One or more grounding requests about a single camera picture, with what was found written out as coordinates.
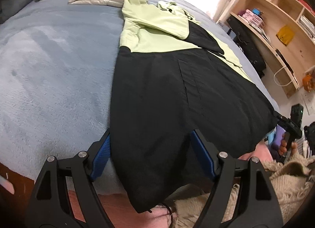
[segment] silver bolt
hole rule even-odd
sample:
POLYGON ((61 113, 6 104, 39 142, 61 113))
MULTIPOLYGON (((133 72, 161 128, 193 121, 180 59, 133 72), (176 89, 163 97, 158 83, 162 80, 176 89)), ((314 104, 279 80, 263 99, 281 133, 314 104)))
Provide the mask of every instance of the silver bolt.
POLYGON ((81 151, 81 152, 79 152, 79 154, 78 154, 78 156, 80 157, 80 158, 83 158, 83 157, 85 157, 87 155, 87 153, 85 152, 85 151, 81 151))
POLYGON ((220 152, 220 153, 219 153, 219 156, 220 156, 221 158, 226 158, 226 157, 227 157, 227 153, 226 153, 226 152, 220 152))
POLYGON ((49 156, 48 158, 47 158, 47 161, 48 162, 53 162, 55 160, 55 157, 54 156, 49 156))
POLYGON ((254 157, 252 157, 252 161, 255 162, 255 163, 258 163, 258 162, 259 162, 259 159, 254 156, 254 157))

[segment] wooden floor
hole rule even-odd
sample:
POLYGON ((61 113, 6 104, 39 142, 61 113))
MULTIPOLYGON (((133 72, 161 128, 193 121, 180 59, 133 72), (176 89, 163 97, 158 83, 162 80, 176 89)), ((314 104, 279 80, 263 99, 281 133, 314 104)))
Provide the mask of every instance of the wooden floor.
POLYGON ((24 227, 25 210, 34 187, 34 181, 11 171, 1 163, 0 175, 8 178, 15 189, 15 194, 12 195, 0 186, 1 227, 24 227), (2 226, 4 221, 7 222, 6 226, 2 226))

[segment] bookshelf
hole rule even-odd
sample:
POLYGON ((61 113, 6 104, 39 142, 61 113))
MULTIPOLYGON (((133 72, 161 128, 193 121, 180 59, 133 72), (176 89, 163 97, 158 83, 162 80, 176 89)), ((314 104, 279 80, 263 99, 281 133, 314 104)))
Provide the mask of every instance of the bookshelf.
POLYGON ((284 68, 277 74, 277 79, 281 85, 293 80, 288 86, 283 87, 287 97, 292 96, 298 88, 303 86, 302 79, 305 72, 315 65, 314 39, 312 40, 311 36, 299 23, 301 16, 304 16, 315 25, 315 16, 307 9, 308 1, 302 1, 305 3, 298 0, 239 0, 230 12, 259 41, 261 46, 257 48, 273 73, 284 67, 285 63, 289 64, 294 72, 295 79, 288 68, 284 68), (263 29, 270 38, 272 46, 245 19, 237 15, 241 10, 253 10, 254 8, 263 12, 261 16, 265 24, 263 29), (287 46, 276 36, 277 32, 285 25, 289 26, 295 34, 287 46), (285 60, 277 55, 276 49, 281 52, 285 60))

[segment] light green fabric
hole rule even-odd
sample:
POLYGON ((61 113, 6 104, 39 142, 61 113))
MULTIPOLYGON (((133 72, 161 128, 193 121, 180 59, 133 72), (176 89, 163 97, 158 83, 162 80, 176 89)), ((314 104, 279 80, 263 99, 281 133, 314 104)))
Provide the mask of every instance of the light green fabric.
POLYGON ((197 25, 200 25, 201 22, 197 21, 193 15, 188 13, 188 11, 184 10, 183 8, 177 6, 175 2, 164 2, 159 1, 157 3, 157 7, 161 10, 166 10, 176 16, 182 17, 182 18, 188 18, 190 21, 196 23, 197 25))
MULTIPOLYGON (((124 0, 122 13, 125 24, 120 36, 120 46, 128 47, 131 52, 141 53, 163 53, 199 48, 197 45, 183 41, 189 35, 189 18, 186 15, 182 16, 182 13, 178 16, 178 12, 175 12, 175 15, 168 10, 161 10, 154 5, 147 4, 146 0, 124 0)), ((211 32, 207 32, 224 50, 226 59, 214 55, 245 79, 251 81, 229 46, 211 32)))

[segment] bed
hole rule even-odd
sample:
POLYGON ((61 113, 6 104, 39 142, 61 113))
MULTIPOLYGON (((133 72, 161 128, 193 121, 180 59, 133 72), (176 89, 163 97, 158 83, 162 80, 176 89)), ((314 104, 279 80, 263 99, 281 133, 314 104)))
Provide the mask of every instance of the bed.
MULTIPOLYGON (((184 0, 162 1, 176 2, 228 44, 278 110, 253 66, 220 26, 184 0)), ((36 180, 49 155, 72 157, 100 139, 110 122, 122 27, 120 8, 68 5, 68 0, 33 1, 0 25, 0 162, 4 166, 36 180)), ((124 193, 111 160, 94 187, 102 195, 124 193)))

